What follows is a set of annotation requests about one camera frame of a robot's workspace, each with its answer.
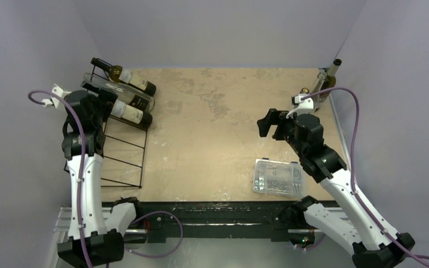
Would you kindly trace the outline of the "dark green labelled wine bottle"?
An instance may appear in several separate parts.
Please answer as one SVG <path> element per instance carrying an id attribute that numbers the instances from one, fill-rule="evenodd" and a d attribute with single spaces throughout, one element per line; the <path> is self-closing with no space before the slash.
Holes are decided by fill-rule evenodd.
<path id="1" fill-rule="evenodd" d="M 111 65 L 99 58 L 92 58 L 90 63 L 106 72 L 113 82 L 127 84 L 151 97 L 156 93 L 157 87 L 155 84 L 143 79 L 127 68 L 123 68 L 120 65 Z"/>

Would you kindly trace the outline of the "dark open-neck wine bottle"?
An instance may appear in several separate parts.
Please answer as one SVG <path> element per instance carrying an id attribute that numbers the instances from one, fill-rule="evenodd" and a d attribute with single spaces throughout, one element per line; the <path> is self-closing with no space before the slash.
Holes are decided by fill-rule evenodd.
<path id="1" fill-rule="evenodd" d="M 152 125 L 152 115 L 116 100 L 111 115 L 130 125 L 148 129 Z"/>

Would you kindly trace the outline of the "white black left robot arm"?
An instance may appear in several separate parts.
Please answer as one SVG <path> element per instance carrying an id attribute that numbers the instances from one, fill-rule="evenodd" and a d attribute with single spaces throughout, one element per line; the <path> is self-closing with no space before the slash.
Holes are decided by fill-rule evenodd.
<path id="1" fill-rule="evenodd" d="M 57 254 L 73 267 L 108 265 L 124 256 L 124 234 L 128 227 L 144 222 L 137 198 L 114 203 L 110 215 L 103 216 L 101 172 L 104 124 L 112 103 L 84 90 L 67 92 L 52 88 L 57 109 L 67 112 L 62 150 L 71 181 L 71 219 L 68 240 L 57 244 Z"/>

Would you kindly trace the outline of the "clear glass black-label bottle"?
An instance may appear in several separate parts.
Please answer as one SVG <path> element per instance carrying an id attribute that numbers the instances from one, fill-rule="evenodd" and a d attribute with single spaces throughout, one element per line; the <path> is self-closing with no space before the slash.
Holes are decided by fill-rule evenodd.
<path id="1" fill-rule="evenodd" d="M 100 89 L 112 90 L 118 95 L 120 101 L 142 111 L 151 112 L 154 109 L 153 97 L 129 85 L 112 82 L 91 73 L 85 73 L 82 82 L 90 83 Z"/>

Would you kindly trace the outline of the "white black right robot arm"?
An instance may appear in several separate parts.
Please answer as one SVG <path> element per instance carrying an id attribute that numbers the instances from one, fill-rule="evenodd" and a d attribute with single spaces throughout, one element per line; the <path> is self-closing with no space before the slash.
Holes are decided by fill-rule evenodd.
<path id="1" fill-rule="evenodd" d="M 396 267 L 406 259 L 415 241 L 409 233 L 399 233 L 354 186 L 351 172 L 341 156 L 327 146 L 323 126 L 313 114 L 269 109 L 257 121 L 260 137 L 276 126 L 273 139 L 286 141 L 299 157 L 302 169 L 326 190 L 348 220 L 330 215 L 315 198 L 306 196 L 286 211 L 298 227 L 310 225 L 321 230 L 349 253 L 355 267 Z"/>

